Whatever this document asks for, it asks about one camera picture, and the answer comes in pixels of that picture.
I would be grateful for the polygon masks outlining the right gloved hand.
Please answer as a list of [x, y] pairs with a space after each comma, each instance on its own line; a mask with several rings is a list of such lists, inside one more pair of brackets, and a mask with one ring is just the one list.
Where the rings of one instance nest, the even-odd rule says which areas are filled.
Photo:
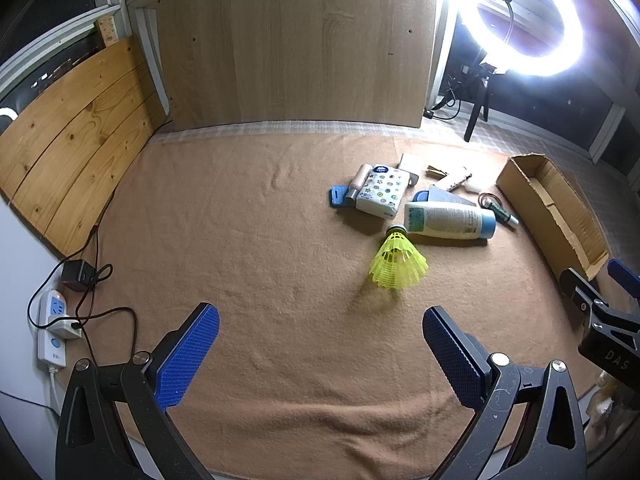
[[597, 391], [587, 406], [589, 422], [584, 430], [588, 454], [599, 454], [611, 445], [639, 414], [639, 393], [601, 370]]

